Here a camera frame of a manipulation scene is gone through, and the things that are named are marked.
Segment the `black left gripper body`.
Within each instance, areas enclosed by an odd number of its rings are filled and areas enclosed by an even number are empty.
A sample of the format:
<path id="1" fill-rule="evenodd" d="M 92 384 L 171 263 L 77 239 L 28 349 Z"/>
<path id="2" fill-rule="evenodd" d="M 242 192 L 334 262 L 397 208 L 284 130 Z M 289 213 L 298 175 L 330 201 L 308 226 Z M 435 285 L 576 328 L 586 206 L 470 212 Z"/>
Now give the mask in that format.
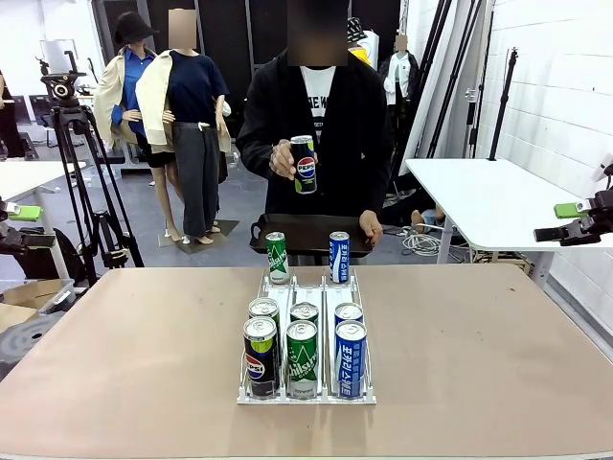
<path id="1" fill-rule="evenodd" d="M 19 231 L 7 224 L 9 217 L 17 217 L 20 207 L 9 201 L 1 200 L 1 253 L 20 254 L 22 252 L 22 237 Z"/>

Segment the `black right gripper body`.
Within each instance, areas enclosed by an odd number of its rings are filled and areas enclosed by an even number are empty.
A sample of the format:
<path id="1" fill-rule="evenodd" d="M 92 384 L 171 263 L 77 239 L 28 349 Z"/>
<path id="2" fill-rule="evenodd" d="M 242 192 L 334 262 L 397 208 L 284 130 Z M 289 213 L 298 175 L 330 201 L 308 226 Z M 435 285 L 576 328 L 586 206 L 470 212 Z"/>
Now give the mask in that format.
<path id="1" fill-rule="evenodd" d="M 612 195 L 611 189 L 596 192 L 586 198 L 584 208 L 587 216 L 582 219 L 583 232 L 599 240 L 602 235 L 612 232 Z"/>

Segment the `person's left hand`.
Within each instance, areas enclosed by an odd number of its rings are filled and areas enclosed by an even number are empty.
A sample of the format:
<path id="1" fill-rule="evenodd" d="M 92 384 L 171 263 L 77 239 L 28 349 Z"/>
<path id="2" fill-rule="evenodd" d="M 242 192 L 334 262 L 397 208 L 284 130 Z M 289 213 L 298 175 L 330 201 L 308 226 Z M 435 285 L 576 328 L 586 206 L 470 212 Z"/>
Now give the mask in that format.
<path id="1" fill-rule="evenodd" d="M 375 247 L 383 236 L 383 227 L 376 212 L 365 210 L 359 217 L 359 225 L 366 235 L 367 242 Z"/>

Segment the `person's right hand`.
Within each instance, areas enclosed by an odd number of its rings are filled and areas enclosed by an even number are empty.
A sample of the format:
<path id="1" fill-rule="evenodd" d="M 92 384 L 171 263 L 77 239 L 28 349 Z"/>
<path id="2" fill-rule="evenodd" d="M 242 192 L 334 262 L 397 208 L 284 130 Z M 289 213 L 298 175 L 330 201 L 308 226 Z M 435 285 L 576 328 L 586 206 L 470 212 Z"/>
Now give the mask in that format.
<path id="1" fill-rule="evenodd" d="M 274 174 L 291 181 L 294 180 L 296 169 L 291 144 L 288 140 L 283 139 L 272 148 L 269 166 Z"/>

